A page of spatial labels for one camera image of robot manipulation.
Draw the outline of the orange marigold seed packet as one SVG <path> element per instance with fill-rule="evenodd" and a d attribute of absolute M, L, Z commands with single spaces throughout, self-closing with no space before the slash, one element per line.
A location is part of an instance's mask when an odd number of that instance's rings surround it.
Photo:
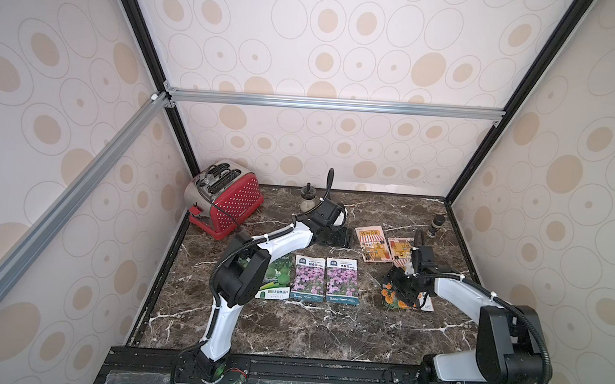
<path fill-rule="evenodd" d="M 414 297 L 398 293 L 391 283 L 383 284 L 381 289 L 383 304 L 390 310 L 418 310 L 433 312 L 434 307 L 429 293 L 417 293 Z"/>

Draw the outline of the pink illustrated sunflower seed packet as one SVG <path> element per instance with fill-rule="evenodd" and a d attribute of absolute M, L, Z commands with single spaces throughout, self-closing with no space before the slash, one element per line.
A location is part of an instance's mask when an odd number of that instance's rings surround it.
<path fill-rule="evenodd" d="M 380 226 L 356 227 L 363 261 L 367 263 L 389 263 L 392 261 L 389 245 Z"/>

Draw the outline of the pink cosmos flower seed packet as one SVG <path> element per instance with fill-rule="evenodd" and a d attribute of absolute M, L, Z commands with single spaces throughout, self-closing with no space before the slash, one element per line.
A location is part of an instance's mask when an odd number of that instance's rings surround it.
<path fill-rule="evenodd" d="M 325 264 L 324 258 L 295 257 L 295 278 L 290 294 L 292 300 L 314 303 L 325 300 Z"/>

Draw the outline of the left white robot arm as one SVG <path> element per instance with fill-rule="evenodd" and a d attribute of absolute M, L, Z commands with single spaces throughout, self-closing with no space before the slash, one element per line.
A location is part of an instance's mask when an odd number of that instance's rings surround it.
<path fill-rule="evenodd" d="M 242 307 L 255 298 L 270 263 L 315 244 L 347 247 L 351 236 L 346 219 L 343 204 L 322 198 L 315 208 L 293 216 L 290 224 L 274 232 L 260 236 L 237 233 L 208 281 L 212 312 L 194 357 L 207 378 L 223 373 Z"/>

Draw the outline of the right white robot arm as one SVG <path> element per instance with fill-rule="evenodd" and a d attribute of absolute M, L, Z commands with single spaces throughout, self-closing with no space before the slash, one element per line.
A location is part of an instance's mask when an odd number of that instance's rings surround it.
<path fill-rule="evenodd" d="M 552 359 L 539 316 L 515 306 L 462 273 L 435 262 L 432 248 L 410 249 L 403 266 L 383 278 L 386 297 L 396 305 L 422 308 L 434 295 L 451 303 L 477 326 L 472 350 L 430 354 L 422 359 L 419 384 L 549 384 Z"/>

